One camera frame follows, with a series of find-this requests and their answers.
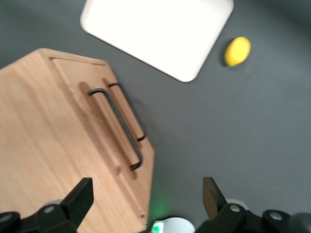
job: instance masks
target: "yellow lemon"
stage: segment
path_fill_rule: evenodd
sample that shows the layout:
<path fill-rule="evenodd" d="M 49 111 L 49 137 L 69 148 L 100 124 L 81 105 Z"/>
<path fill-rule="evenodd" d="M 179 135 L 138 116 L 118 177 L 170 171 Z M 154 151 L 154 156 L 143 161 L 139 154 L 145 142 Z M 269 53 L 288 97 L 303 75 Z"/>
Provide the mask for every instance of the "yellow lemon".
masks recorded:
<path fill-rule="evenodd" d="M 251 42 L 245 37 L 237 37 L 227 47 L 225 51 L 225 62 L 233 67 L 242 63 L 251 51 Z"/>

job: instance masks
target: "wood grain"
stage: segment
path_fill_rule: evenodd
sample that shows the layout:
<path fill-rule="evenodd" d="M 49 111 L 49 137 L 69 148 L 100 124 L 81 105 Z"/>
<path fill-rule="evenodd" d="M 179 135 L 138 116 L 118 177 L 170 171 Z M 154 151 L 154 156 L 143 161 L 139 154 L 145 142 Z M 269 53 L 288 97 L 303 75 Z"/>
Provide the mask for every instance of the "wood grain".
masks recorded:
<path fill-rule="evenodd" d="M 140 146 L 150 157 L 133 179 L 109 134 L 97 127 L 94 111 L 65 83 L 55 58 L 95 65 L 94 74 L 97 66 L 112 72 L 105 61 L 53 50 L 35 51 L 0 71 L 0 212 L 27 217 L 92 177 L 95 201 L 79 232 L 144 230 L 147 214 L 138 215 L 149 208 L 154 159 L 149 141 Z M 133 207 L 124 184 L 143 210 Z"/>

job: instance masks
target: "gray surface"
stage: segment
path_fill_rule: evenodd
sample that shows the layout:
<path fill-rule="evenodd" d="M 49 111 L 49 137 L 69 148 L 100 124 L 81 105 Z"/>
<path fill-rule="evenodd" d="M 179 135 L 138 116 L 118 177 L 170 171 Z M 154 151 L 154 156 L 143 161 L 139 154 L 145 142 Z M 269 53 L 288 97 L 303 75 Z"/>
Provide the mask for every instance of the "gray surface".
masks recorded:
<path fill-rule="evenodd" d="M 181 215 L 198 227 L 207 218 L 204 176 L 255 214 L 311 211 L 310 1 L 235 1 L 190 83 L 85 33 L 84 3 L 1 1 L 0 67 L 42 47 L 110 63 L 156 151 L 150 219 Z M 224 49 L 241 35 L 251 41 L 251 54 L 225 67 Z"/>

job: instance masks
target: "screw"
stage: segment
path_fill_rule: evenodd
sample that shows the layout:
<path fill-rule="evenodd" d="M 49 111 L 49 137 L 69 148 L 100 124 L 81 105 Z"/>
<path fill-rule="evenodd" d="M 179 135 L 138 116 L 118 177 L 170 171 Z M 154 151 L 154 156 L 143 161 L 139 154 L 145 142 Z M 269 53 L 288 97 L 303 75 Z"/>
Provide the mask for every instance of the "screw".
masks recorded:
<path fill-rule="evenodd" d="M 48 213 L 52 212 L 54 209 L 55 209 L 54 206 L 50 206 L 50 207 L 45 208 L 43 212 L 48 214 Z"/>
<path fill-rule="evenodd" d="M 12 214 L 7 214 L 5 216 L 3 216 L 2 218 L 0 218 L 0 222 L 6 222 L 8 220 L 10 220 L 12 217 Z"/>
<path fill-rule="evenodd" d="M 231 209 L 233 212 L 240 212 L 240 208 L 239 208 L 239 206 L 237 206 L 237 205 L 230 205 L 230 209 Z"/>
<path fill-rule="evenodd" d="M 277 212 L 271 212 L 270 217 L 273 218 L 274 220 L 282 220 L 283 219 L 282 216 Z"/>

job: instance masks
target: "green led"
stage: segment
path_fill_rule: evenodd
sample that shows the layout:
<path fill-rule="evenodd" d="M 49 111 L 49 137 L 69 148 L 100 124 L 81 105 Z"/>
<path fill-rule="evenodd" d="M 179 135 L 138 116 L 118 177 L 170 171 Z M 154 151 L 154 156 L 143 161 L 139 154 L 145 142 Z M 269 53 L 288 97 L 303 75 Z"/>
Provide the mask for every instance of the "green led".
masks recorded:
<path fill-rule="evenodd" d="M 152 226 L 151 233 L 163 233 L 163 227 L 164 227 L 163 222 L 156 222 Z"/>

